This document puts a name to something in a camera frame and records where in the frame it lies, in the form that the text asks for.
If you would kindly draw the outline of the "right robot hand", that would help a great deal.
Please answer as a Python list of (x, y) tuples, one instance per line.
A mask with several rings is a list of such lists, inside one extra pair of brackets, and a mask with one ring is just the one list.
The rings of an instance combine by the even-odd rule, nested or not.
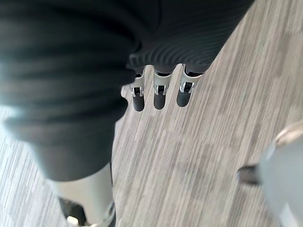
[(3, 0), (3, 128), (25, 142), (79, 227), (113, 227), (111, 173), (121, 88), (147, 65), (204, 73), (250, 0)]

